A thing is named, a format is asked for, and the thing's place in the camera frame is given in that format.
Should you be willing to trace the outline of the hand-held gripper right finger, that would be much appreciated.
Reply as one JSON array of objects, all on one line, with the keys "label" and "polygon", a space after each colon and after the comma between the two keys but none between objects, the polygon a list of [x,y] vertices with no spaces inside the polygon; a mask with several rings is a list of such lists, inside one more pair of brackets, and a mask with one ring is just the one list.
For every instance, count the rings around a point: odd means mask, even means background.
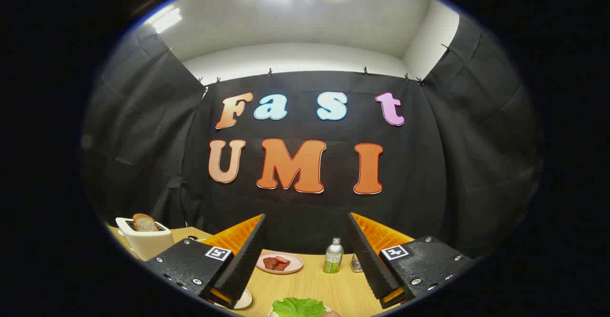
[{"label": "hand-held gripper right finger", "polygon": [[469,269],[473,259],[435,236],[413,238],[356,213],[351,244],[382,308],[429,295]]}]

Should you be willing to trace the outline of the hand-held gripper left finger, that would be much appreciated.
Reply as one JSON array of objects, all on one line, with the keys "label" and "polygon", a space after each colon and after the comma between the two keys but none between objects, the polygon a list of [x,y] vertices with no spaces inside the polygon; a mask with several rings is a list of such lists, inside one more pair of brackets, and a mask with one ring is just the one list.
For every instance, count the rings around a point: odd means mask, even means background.
[{"label": "hand-held gripper left finger", "polygon": [[144,265],[192,296],[234,308],[252,276],[265,240],[266,215],[260,214],[203,241],[185,238]]}]

